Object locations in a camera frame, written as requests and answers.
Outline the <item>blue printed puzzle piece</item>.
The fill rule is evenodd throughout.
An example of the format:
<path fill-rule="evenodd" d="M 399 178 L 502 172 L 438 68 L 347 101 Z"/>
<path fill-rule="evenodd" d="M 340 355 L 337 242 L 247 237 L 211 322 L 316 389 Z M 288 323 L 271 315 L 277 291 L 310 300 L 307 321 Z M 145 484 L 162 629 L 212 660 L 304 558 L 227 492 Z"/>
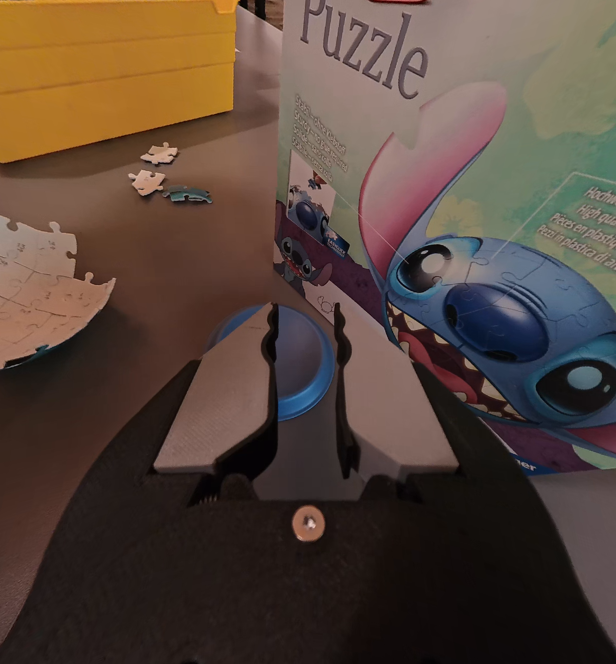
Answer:
<path fill-rule="evenodd" d="M 209 191 L 185 185 L 164 188 L 162 195 L 173 203 L 195 202 L 212 204 L 212 196 Z"/>

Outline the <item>yellow plastic bin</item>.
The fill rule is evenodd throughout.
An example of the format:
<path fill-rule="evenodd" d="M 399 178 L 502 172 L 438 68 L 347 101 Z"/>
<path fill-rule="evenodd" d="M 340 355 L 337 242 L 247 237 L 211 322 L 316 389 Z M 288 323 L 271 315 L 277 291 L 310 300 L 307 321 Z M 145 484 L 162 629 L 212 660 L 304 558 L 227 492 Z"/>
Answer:
<path fill-rule="evenodd" d="M 0 163 L 228 112 L 236 1 L 0 1 Z"/>

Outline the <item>single white puzzle piece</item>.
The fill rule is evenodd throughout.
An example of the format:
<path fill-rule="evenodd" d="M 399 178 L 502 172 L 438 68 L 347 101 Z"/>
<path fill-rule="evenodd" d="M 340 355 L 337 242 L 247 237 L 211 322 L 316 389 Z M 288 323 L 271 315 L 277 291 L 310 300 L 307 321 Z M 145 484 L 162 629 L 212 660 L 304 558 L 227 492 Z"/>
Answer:
<path fill-rule="evenodd" d="M 137 174 L 129 173 L 128 177 L 137 193 L 141 196 L 147 196 L 163 190 L 166 175 L 159 172 L 153 173 L 149 170 L 140 170 Z"/>
<path fill-rule="evenodd" d="M 178 152 L 177 147 L 171 147 L 165 141 L 161 146 L 152 145 L 145 154 L 140 156 L 140 159 L 153 165 L 170 164 L 175 160 Z"/>

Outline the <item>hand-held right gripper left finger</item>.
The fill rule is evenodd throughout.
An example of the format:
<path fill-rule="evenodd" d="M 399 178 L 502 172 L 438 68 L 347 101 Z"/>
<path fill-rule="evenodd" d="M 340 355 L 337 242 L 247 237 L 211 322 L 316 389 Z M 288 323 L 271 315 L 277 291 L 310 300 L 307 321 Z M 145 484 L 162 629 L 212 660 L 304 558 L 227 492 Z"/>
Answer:
<path fill-rule="evenodd" d="M 263 305 L 206 352 L 154 461 L 159 473 L 257 477 L 277 451 L 279 310 Z"/>

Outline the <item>cartoon printed puzzle box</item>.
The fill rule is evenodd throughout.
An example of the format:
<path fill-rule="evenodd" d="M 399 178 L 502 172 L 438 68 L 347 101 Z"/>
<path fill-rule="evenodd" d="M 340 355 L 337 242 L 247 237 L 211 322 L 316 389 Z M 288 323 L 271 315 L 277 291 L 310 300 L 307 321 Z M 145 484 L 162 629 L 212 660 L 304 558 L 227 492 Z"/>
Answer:
<path fill-rule="evenodd" d="M 525 472 L 616 468 L 616 1 L 285 1 L 274 235 Z"/>

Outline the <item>assembled curved puzzle section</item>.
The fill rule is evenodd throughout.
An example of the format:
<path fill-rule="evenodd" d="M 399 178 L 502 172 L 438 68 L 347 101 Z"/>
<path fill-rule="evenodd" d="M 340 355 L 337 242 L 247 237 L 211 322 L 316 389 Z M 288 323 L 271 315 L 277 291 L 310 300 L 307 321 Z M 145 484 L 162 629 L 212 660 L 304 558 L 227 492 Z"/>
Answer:
<path fill-rule="evenodd" d="M 0 214 L 0 370 L 63 344 L 109 301 L 115 279 L 75 278 L 76 253 L 75 235 L 58 223 L 13 228 Z"/>

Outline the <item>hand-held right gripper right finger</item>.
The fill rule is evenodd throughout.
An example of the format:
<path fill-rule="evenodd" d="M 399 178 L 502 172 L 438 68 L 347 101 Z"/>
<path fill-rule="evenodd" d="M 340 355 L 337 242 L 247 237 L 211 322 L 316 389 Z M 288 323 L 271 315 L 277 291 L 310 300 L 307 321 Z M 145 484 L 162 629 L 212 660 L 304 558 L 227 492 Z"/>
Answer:
<path fill-rule="evenodd" d="M 453 472 L 458 461 L 410 358 L 334 306 L 337 454 L 342 476 Z"/>

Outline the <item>blue round ball stand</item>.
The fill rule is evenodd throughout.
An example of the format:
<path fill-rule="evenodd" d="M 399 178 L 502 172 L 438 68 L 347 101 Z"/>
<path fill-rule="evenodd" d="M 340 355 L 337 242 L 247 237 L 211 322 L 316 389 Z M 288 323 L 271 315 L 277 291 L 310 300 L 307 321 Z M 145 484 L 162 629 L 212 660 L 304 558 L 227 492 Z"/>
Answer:
<path fill-rule="evenodd" d="M 275 377 L 279 420 L 312 409 L 329 389 L 334 353 L 325 332 L 305 313 L 279 306 Z M 269 365 L 261 354 L 269 307 L 230 315 L 212 334 L 182 409 L 199 430 L 248 435 L 269 418 Z"/>

